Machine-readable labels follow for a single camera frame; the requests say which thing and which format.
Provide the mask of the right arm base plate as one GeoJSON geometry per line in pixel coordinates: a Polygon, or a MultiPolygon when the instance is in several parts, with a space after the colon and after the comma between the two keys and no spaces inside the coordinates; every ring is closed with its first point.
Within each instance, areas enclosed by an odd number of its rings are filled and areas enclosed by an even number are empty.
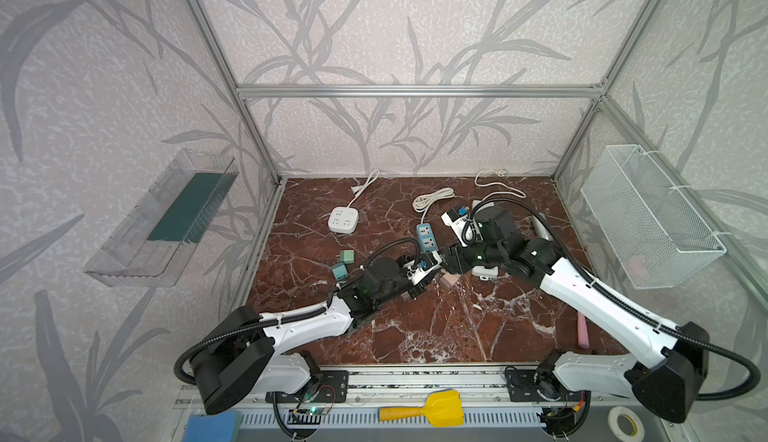
{"type": "Polygon", "coordinates": [[[507,366],[503,372],[512,402],[576,404],[582,393],[567,390],[555,377],[536,368],[507,366]]]}

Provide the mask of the clear plastic wall shelf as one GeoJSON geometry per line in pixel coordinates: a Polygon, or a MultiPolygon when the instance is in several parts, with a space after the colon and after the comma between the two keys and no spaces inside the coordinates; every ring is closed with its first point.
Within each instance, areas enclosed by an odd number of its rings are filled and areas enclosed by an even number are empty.
{"type": "Polygon", "coordinates": [[[108,287],[172,287],[239,175],[231,155],[182,149],[84,272],[108,287]]]}

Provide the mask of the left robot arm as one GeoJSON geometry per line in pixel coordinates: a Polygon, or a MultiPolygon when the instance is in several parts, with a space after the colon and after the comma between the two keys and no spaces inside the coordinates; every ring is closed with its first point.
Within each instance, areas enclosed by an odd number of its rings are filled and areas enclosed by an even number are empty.
{"type": "Polygon", "coordinates": [[[236,309],[177,358],[174,375],[197,387],[209,415],[230,409],[253,390],[296,394],[317,385],[321,371],[301,346],[364,328],[385,304],[421,292],[444,261],[436,251],[418,250],[402,260],[385,252],[371,254],[361,273],[323,302],[274,313],[236,309]]]}

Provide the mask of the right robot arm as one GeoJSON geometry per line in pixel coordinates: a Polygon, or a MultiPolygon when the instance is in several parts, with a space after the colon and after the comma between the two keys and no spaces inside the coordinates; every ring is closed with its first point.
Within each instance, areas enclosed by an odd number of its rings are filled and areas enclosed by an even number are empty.
{"type": "Polygon", "coordinates": [[[442,220],[458,242],[439,251],[444,269],[464,274],[475,267],[503,272],[567,303],[610,334],[624,356],[553,351],[539,366],[544,387],[632,398],[659,418],[682,423],[697,401],[734,399],[756,389],[760,369],[748,358],[714,345],[701,326],[678,325],[605,285],[573,258],[559,237],[527,239],[503,197],[454,207],[442,220]],[[733,388],[704,393],[710,355],[747,371],[733,388]]]}

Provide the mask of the white tape roll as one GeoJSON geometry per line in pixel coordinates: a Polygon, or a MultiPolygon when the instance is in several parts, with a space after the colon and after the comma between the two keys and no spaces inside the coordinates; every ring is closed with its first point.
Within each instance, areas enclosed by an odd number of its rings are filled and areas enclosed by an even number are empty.
{"type": "Polygon", "coordinates": [[[636,412],[616,406],[609,410],[607,423],[613,436],[621,442],[643,442],[645,426],[636,412]]]}

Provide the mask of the silver hair dryer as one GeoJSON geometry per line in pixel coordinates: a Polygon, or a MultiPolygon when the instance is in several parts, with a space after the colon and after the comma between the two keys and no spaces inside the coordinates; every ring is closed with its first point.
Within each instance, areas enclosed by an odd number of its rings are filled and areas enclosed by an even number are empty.
{"type": "Polygon", "coordinates": [[[535,231],[535,233],[536,233],[536,235],[538,237],[546,239],[548,241],[553,241],[554,240],[554,237],[552,236],[550,231],[536,217],[532,216],[531,223],[532,223],[533,229],[534,229],[534,231],[535,231]]]}

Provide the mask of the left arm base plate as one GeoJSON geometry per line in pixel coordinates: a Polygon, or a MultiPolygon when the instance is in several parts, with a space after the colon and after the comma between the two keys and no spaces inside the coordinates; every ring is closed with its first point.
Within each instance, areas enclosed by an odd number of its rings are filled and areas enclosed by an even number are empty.
{"type": "Polygon", "coordinates": [[[310,403],[345,402],[349,378],[350,372],[346,370],[323,370],[319,375],[312,376],[310,381],[296,393],[270,392],[266,395],[266,401],[272,403],[274,396],[277,396],[279,404],[307,405],[310,403]]]}

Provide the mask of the blue power strip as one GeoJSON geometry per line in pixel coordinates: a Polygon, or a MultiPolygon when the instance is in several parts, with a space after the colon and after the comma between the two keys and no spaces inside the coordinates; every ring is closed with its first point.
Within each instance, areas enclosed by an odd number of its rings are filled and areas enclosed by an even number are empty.
{"type": "Polygon", "coordinates": [[[434,231],[429,223],[418,224],[416,231],[423,252],[436,252],[438,250],[434,231]]]}

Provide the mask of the white square power strip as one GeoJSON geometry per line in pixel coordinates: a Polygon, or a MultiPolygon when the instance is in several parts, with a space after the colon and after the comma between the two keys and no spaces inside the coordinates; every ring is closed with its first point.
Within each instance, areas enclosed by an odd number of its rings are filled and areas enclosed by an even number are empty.
{"type": "Polygon", "coordinates": [[[359,211],[351,206],[337,206],[328,218],[327,226],[331,232],[352,234],[359,221],[359,211]]]}

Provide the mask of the yellow toy shovel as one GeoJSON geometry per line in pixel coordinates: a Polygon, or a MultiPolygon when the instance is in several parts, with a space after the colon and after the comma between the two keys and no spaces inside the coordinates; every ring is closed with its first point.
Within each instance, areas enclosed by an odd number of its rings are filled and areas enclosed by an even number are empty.
{"type": "Polygon", "coordinates": [[[421,407],[383,407],[378,415],[382,422],[425,417],[436,428],[457,427],[465,421],[462,400],[456,390],[432,393],[421,407]]]}

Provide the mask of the green plug adapter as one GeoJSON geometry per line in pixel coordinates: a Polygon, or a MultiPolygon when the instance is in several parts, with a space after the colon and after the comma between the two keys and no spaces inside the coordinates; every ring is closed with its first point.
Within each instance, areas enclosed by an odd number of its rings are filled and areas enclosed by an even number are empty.
{"type": "Polygon", "coordinates": [[[352,249],[345,249],[340,252],[339,261],[343,264],[353,264],[355,261],[355,251],[352,249]]]}

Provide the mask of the white long power strip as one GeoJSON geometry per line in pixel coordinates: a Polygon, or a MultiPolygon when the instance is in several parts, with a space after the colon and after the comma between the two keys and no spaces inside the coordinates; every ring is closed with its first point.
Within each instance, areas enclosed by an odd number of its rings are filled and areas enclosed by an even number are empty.
{"type": "MultiPolygon", "coordinates": [[[[472,200],[471,207],[476,208],[476,206],[478,206],[480,202],[481,202],[480,200],[472,200]]],[[[493,203],[490,203],[482,207],[481,210],[492,208],[492,206],[493,206],[493,203]]],[[[499,277],[499,268],[487,267],[487,266],[475,266],[472,268],[471,274],[475,277],[478,277],[480,280],[491,281],[499,277]]]]}

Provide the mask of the pink plug adapter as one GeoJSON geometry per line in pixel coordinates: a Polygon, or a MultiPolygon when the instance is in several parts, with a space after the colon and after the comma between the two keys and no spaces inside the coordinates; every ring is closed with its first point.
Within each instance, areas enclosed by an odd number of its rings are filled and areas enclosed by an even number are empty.
{"type": "Polygon", "coordinates": [[[439,282],[446,289],[452,289],[460,282],[460,276],[457,274],[442,273],[439,282]]]}

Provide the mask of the teal plug adapter left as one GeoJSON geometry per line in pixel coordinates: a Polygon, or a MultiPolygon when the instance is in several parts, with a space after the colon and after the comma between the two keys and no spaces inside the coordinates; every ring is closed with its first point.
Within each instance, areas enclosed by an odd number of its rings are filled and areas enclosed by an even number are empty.
{"type": "Polygon", "coordinates": [[[336,281],[343,281],[347,280],[349,277],[349,272],[346,267],[346,265],[343,262],[339,262],[337,264],[334,264],[331,267],[332,274],[336,281]]]}

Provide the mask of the blue sponge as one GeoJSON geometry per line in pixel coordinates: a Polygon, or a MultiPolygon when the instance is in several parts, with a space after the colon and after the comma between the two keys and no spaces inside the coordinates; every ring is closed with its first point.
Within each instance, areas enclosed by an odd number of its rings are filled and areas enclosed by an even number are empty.
{"type": "Polygon", "coordinates": [[[183,442],[232,442],[238,437],[242,415],[228,411],[218,415],[192,415],[183,442]]]}

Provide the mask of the purple pink toy rake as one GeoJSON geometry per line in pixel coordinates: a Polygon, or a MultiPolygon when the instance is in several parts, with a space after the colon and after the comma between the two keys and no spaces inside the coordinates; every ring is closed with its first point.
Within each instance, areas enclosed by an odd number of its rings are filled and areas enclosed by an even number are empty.
{"type": "Polygon", "coordinates": [[[581,312],[577,313],[577,340],[581,349],[591,347],[587,319],[581,312]]]}

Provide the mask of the aluminium frame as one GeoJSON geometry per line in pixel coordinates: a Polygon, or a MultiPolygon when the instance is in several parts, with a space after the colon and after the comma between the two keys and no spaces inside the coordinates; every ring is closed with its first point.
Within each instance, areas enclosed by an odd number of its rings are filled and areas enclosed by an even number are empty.
{"type": "Polygon", "coordinates": [[[273,177],[553,178],[606,284],[767,369],[767,0],[191,0],[273,177]],[[637,289],[581,188],[642,146],[727,253],[637,289]]]}

